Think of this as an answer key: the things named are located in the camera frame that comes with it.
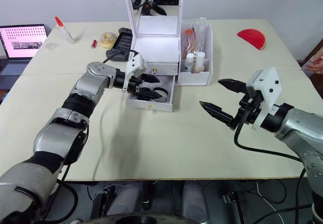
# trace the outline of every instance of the laptop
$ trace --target laptop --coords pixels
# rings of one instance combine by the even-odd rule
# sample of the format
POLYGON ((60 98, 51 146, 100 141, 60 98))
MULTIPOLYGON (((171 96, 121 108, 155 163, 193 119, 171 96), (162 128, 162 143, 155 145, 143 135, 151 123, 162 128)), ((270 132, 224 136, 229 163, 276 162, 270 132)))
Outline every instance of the laptop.
POLYGON ((0 73, 0 89, 11 89, 46 38, 43 24, 0 26, 0 39, 8 58, 0 73))

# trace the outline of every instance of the transparent plastic bag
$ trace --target transparent plastic bag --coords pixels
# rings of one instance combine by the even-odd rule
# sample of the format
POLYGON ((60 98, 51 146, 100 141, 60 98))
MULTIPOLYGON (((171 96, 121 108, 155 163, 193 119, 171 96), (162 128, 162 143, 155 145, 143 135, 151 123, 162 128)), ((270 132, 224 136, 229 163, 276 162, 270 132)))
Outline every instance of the transparent plastic bag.
POLYGON ((204 52, 206 17, 185 20, 182 24, 183 59, 188 53, 193 53, 196 58, 199 51, 204 52))

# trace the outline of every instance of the red cap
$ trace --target red cap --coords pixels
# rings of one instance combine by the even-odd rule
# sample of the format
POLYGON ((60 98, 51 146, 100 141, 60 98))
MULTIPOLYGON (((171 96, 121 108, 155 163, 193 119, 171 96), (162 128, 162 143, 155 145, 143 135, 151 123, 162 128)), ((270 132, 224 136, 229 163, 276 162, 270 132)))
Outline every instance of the red cap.
POLYGON ((61 20, 57 16, 55 16, 55 20, 56 20, 58 26, 64 26, 64 24, 61 22, 61 20))

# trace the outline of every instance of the laptop keyboard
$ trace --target laptop keyboard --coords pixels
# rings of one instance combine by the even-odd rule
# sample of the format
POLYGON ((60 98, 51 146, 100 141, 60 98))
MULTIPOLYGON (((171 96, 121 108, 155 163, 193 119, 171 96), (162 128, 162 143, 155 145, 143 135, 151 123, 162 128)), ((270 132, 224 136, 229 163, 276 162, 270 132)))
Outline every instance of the laptop keyboard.
POLYGON ((2 71, 2 75, 21 75, 27 64, 8 64, 2 71))

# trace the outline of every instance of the glue bottle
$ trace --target glue bottle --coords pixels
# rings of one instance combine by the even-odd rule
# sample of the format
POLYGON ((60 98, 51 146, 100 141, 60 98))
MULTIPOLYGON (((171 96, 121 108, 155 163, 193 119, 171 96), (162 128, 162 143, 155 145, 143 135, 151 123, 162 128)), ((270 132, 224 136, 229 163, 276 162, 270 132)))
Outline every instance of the glue bottle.
POLYGON ((66 27, 64 26, 64 24, 61 22, 61 20, 55 16, 55 20, 58 24, 58 26, 60 27, 63 35, 65 36, 65 39, 70 43, 70 44, 74 44, 75 40, 73 39, 73 37, 71 36, 71 34, 69 33, 69 31, 66 29, 66 27))
POLYGON ((205 53, 202 51, 199 51, 197 53, 196 63, 193 68, 193 74, 198 74, 199 72, 204 71, 204 65, 203 65, 204 58, 205 58, 205 53))
POLYGON ((184 70, 186 72, 191 72, 192 71, 193 60, 194 60, 194 54, 189 53, 189 54, 186 55, 186 61, 185 61, 185 64, 184 64, 184 70))

